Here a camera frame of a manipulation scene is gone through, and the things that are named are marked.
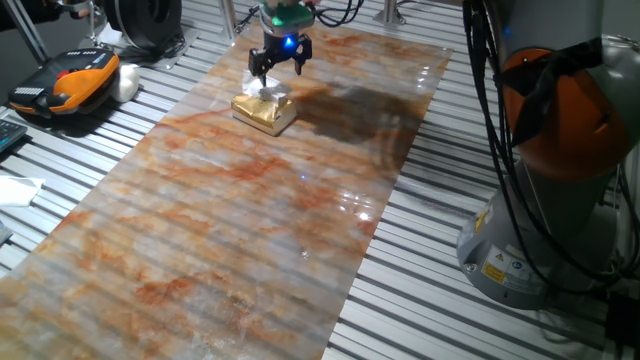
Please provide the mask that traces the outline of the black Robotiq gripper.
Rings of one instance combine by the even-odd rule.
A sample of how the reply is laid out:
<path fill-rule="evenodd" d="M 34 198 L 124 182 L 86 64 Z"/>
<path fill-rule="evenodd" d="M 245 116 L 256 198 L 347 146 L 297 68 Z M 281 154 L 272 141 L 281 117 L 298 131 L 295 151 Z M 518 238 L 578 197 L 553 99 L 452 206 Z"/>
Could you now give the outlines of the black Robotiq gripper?
<path fill-rule="evenodd" d="M 248 69 L 253 77 L 266 86 L 266 75 L 270 70 L 270 63 L 280 63 L 293 59 L 295 72 L 302 73 L 302 67 L 312 58 L 312 40 L 307 34 L 298 32 L 283 37 L 264 33 L 264 48 L 249 50 Z"/>

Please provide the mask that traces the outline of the person's bare hand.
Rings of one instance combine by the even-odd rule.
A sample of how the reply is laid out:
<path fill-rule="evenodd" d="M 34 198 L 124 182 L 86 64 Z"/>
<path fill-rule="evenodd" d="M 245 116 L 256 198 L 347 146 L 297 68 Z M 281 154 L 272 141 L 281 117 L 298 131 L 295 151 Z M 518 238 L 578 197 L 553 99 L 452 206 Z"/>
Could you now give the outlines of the person's bare hand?
<path fill-rule="evenodd" d="M 62 12 L 69 13 L 76 20 L 90 17 L 94 13 L 92 0 L 56 0 L 55 4 Z"/>

